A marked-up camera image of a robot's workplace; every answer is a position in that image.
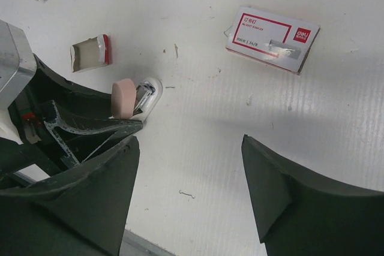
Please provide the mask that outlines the pink white mini stapler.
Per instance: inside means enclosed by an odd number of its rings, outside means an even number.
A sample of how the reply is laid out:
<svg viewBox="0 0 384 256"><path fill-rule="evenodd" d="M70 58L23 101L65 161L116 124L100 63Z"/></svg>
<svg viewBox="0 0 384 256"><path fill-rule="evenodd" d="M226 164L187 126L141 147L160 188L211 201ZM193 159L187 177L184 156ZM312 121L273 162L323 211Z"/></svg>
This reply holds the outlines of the pink white mini stapler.
<svg viewBox="0 0 384 256"><path fill-rule="evenodd" d="M138 85L123 79L112 85L111 113L114 119L145 122L163 93L159 79L147 77Z"/></svg>

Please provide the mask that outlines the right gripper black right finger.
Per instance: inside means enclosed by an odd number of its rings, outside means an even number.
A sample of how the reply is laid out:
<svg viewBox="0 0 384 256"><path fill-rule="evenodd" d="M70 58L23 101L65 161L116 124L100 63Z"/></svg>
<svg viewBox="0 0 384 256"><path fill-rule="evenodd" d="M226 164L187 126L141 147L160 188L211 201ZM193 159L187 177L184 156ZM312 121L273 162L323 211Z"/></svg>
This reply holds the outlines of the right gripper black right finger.
<svg viewBox="0 0 384 256"><path fill-rule="evenodd" d="M248 135L241 152L268 255L383 254L383 192L316 173Z"/></svg>

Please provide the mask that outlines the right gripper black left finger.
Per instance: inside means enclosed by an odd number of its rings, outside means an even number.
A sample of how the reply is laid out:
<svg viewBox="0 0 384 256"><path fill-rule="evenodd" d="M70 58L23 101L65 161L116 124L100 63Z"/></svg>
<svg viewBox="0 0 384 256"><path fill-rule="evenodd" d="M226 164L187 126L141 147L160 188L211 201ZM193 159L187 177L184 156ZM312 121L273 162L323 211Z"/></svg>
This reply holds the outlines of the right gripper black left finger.
<svg viewBox="0 0 384 256"><path fill-rule="evenodd" d="M139 165L130 136L26 187L1 190L2 255L118 255Z"/></svg>

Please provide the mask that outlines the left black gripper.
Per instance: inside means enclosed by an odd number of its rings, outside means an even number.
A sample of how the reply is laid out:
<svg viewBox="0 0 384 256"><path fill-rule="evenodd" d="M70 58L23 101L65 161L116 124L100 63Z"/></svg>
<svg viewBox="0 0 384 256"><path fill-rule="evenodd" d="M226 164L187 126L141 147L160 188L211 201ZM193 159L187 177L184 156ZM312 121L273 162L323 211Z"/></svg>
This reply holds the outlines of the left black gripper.
<svg viewBox="0 0 384 256"><path fill-rule="evenodd" d="M109 118L111 94L71 82L38 56L35 60L32 89L24 88L9 108L1 110L2 178L28 167L51 177L66 166L102 154L143 128L141 121ZM37 101L44 103L43 121ZM48 151L39 131L52 139Z"/></svg>

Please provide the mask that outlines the red white staple box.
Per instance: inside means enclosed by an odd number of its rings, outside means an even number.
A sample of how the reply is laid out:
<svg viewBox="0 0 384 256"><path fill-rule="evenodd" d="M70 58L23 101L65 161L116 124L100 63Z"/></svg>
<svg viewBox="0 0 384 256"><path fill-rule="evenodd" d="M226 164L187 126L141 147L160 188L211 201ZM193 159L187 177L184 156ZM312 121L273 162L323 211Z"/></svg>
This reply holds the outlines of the red white staple box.
<svg viewBox="0 0 384 256"><path fill-rule="evenodd" d="M224 33L228 51L299 74L319 31L317 24L241 6Z"/></svg>

